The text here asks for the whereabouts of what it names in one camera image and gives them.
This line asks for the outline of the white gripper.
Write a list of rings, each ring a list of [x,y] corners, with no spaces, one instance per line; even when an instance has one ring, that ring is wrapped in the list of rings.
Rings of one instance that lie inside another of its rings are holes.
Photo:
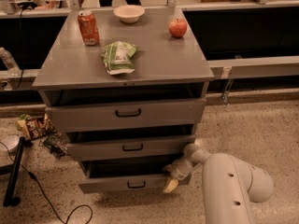
[[[178,186],[178,181],[185,179],[192,172],[192,169],[192,162],[185,157],[167,164],[164,170],[169,173],[170,177],[165,183],[164,193],[172,192]]]

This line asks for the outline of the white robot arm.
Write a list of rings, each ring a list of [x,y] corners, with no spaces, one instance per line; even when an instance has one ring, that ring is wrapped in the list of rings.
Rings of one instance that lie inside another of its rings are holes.
[[[270,174],[230,154],[211,154],[190,143],[181,158],[164,167],[169,173],[164,192],[173,191],[197,168],[202,169],[206,224],[257,224],[251,205],[274,194]]]

